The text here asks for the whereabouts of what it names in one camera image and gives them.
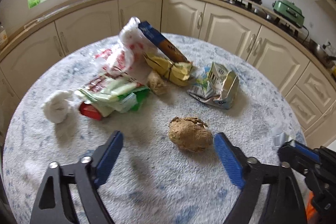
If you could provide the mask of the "crushed milk carton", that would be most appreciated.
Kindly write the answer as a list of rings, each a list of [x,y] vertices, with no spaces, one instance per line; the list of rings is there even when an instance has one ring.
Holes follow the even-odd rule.
[[[198,75],[187,93],[199,102],[229,110],[234,104],[238,88],[239,78],[236,73],[213,62]]]

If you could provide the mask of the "yellow crumpled wrapper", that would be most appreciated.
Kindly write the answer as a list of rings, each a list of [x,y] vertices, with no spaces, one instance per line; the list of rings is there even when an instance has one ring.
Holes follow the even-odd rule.
[[[147,65],[156,71],[164,79],[171,83],[185,87],[191,80],[191,70],[193,64],[190,62],[173,62],[161,56],[152,53],[144,53],[143,57]]]

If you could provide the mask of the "cream kitchen base cabinets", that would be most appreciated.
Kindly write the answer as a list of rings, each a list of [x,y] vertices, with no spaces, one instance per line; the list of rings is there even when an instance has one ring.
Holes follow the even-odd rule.
[[[86,0],[38,18],[1,51],[1,94],[9,122],[29,87],[52,65],[119,32],[137,16],[162,32],[219,46],[265,75],[294,110],[309,146],[335,141],[335,80],[276,23],[223,0]]]

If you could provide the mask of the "orange trash bag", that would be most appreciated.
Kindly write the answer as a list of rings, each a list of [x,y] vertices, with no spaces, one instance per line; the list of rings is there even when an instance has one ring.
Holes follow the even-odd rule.
[[[307,200],[307,206],[306,206],[306,216],[307,216],[307,221],[309,223],[313,223],[314,222],[313,218],[314,218],[315,213],[316,213],[315,208],[311,204],[311,201],[312,201],[313,197],[314,197],[313,192],[309,192],[308,200]]]

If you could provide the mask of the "blue and orange snack box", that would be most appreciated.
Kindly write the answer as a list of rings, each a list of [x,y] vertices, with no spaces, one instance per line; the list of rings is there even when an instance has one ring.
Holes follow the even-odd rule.
[[[188,63],[188,59],[158,30],[156,30],[147,21],[140,22],[138,28],[143,35],[161,50],[171,61]]]

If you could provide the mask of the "black gas stove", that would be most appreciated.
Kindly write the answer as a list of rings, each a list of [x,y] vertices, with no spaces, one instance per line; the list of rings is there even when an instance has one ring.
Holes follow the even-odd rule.
[[[268,22],[278,26],[294,37],[298,37],[299,33],[302,32],[302,27],[287,16],[280,14],[278,11],[264,7],[262,5],[262,0],[224,0],[224,2],[228,2],[266,19]]]

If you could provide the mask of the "small brown paper lump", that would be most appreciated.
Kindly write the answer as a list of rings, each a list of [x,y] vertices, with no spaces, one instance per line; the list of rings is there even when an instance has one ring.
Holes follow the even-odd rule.
[[[157,96],[167,93],[167,87],[164,80],[156,71],[151,71],[147,77],[147,86]]]

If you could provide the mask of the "green electric cooking pot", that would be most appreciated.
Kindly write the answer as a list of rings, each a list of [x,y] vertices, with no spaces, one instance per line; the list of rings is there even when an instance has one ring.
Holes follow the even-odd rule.
[[[297,28],[303,28],[305,17],[302,10],[293,2],[287,0],[275,1],[272,3],[272,7],[276,14],[281,15]]]

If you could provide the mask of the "brown paper ball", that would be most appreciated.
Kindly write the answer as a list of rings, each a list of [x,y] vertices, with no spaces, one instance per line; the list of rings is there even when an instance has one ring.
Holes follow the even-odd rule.
[[[207,123],[197,117],[173,118],[168,137],[180,149],[190,152],[201,152],[213,145]]]

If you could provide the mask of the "white tissue ball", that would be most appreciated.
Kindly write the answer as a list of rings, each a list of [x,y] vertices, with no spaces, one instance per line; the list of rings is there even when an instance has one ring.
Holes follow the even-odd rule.
[[[72,94],[71,90],[57,90],[48,96],[42,104],[45,118],[54,124],[62,123],[71,108]]]

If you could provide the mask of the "green white snack packet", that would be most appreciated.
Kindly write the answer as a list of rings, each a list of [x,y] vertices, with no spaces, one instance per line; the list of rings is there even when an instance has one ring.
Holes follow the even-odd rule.
[[[78,88],[75,95],[85,103],[92,105],[103,117],[112,112],[127,113],[137,111],[150,93],[150,89],[137,81],[114,80],[107,86],[97,84],[96,91],[89,86]]]

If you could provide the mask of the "jar with yellow label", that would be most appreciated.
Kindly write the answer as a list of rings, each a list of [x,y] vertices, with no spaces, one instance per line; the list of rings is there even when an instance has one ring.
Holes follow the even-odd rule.
[[[8,36],[2,22],[0,22],[0,50],[3,50],[8,44]]]

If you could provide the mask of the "red small packet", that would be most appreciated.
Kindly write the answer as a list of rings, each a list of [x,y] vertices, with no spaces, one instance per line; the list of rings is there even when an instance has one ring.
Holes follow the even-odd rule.
[[[97,121],[101,121],[103,119],[101,113],[94,106],[85,102],[80,104],[79,112],[81,115]]]

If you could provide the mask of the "white plastic bag red print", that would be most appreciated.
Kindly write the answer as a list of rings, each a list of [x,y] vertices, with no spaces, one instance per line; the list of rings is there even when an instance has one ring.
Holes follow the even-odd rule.
[[[104,40],[104,47],[92,54],[91,63],[99,73],[116,76],[128,73],[143,62],[144,53],[157,53],[157,48],[139,29],[140,19],[132,17],[115,37]]]

